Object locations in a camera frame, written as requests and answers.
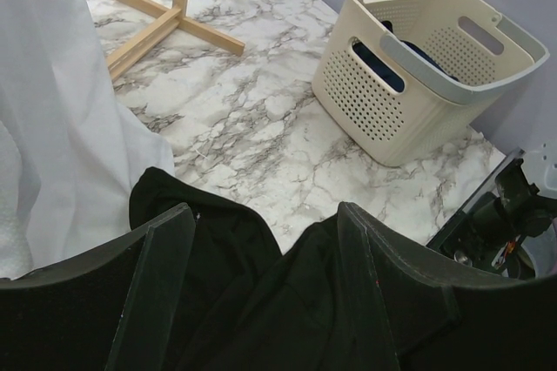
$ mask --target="marble floor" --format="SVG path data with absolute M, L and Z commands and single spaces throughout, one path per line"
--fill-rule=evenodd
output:
M 107 53 L 152 21 L 88 3 Z M 312 94 L 336 20 L 320 0 L 189 0 L 188 15 L 244 55 L 177 30 L 115 83 L 117 99 L 171 143 L 180 179 L 257 210 L 283 251 L 344 200 L 426 243 L 503 159 L 472 129 L 400 168 L 361 151 Z

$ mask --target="white curtain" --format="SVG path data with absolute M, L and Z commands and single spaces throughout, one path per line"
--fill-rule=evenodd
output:
M 85 0 L 0 0 L 0 277 L 128 231 L 149 166 L 171 149 L 116 102 Z

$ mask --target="floor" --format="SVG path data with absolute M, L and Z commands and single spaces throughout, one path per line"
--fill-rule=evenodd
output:
M 152 21 L 88 3 L 107 53 Z M 312 94 L 336 20 L 320 0 L 190 0 L 188 15 L 244 55 L 177 30 L 115 83 L 117 99 L 171 143 L 178 178 L 257 210 L 283 251 L 343 200 L 426 243 L 503 159 L 472 129 L 400 168 L 361 151 Z

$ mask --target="laundry basket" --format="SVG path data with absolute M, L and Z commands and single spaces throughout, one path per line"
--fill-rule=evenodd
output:
M 399 77 L 399 91 L 357 44 Z M 372 158 L 397 166 L 445 144 L 548 57 L 482 0 L 346 0 L 312 88 Z

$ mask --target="white cloth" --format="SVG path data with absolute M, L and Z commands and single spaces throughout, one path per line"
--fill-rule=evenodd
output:
M 0 210 L 18 223 L 0 233 L 25 231 L 38 268 L 128 231 L 139 176 L 174 166 L 170 146 L 117 104 L 85 0 L 0 0 L 0 10 L 0 152 L 11 155 Z M 30 269 L 21 242 L 0 239 L 0 276 Z

